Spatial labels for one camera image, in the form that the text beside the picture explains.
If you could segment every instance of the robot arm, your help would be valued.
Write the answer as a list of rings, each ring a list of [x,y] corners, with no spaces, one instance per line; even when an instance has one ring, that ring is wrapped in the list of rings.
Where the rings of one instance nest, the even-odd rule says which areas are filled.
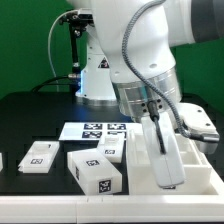
[[[170,108],[185,137],[217,143],[219,136],[215,129],[201,128],[200,124],[194,131],[190,128],[191,133],[182,126],[182,121],[188,120],[183,112],[188,107],[185,110],[178,107],[181,94],[175,60],[169,49],[164,1],[89,2],[100,45],[110,63],[110,77],[120,110],[142,123],[158,185],[164,188],[183,183],[185,174],[172,127],[174,119],[168,115]],[[155,104],[155,111],[148,106],[150,102]],[[160,115],[150,119],[149,115],[152,117],[157,110]]]

